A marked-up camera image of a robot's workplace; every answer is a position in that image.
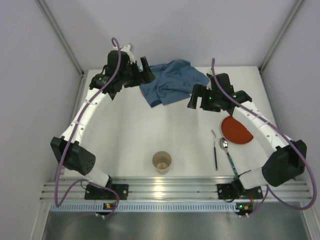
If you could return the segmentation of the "blue letter-print cloth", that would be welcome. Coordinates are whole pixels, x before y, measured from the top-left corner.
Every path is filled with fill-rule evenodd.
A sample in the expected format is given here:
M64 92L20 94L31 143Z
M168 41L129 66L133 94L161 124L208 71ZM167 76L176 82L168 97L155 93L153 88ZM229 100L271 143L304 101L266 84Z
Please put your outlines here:
M155 79L141 85L140 90L152 108L160 104L169 105L188 99L193 92L194 85L206 86L210 82L205 74L183 59L152 65L150 70Z

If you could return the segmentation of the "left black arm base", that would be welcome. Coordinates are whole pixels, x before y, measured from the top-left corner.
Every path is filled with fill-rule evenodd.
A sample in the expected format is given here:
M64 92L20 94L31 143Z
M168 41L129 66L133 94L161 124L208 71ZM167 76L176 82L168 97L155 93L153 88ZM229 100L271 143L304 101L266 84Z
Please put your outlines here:
M119 200L127 200L129 194L128 184L113 184L111 189L119 196ZM116 195L108 190L98 188L91 184L88 184L85 189L85 200L115 200Z

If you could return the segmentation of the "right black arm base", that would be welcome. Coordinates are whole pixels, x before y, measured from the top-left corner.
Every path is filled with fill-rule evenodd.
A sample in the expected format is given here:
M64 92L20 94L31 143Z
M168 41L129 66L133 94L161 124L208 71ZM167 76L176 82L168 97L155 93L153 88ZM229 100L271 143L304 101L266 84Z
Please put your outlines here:
M264 195L260 186L251 189L237 189L231 183L219 183L216 185L219 200L261 200Z

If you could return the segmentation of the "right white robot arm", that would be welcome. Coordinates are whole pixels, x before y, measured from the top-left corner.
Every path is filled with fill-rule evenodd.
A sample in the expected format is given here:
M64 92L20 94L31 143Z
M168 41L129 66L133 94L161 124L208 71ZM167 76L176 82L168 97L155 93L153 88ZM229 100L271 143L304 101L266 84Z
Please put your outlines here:
M245 91L234 91L228 74L210 75L209 79L211 89L194 85L188 108L196 109L197 100L201 98L200 108L203 110L228 112L252 134L267 157L262 166L240 171L238 179L242 188L278 187L301 175L305 171L301 158L306 157L306 144L302 140L293 141L270 126Z

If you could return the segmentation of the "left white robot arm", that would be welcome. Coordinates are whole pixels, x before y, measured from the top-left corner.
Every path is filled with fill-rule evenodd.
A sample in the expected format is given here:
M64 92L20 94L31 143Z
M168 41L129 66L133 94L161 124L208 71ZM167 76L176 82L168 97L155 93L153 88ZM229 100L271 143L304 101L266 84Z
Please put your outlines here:
M116 94L123 88L148 84L156 78L147 58L143 56L140 61L141 66L138 66L129 44L110 51L107 64L91 79L73 121L60 137L53 137L50 142L57 162L99 186L106 187L111 177L99 168L98 154L89 145L103 110L112 103Z

